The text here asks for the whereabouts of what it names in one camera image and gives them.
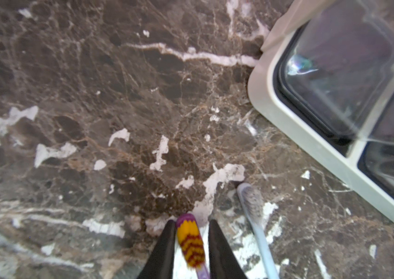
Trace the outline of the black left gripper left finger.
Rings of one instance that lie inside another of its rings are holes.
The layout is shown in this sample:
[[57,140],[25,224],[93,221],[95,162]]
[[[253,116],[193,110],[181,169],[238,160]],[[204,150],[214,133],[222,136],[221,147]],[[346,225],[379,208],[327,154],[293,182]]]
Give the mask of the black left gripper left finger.
[[172,279],[175,255],[176,222],[169,220],[138,279]]

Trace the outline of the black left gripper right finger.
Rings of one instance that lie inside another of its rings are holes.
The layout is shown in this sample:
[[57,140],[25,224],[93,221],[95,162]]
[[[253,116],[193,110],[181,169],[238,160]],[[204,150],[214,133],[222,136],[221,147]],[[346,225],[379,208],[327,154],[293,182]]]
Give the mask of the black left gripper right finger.
[[216,220],[209,222],[209,265],[212,279],[247,279]]

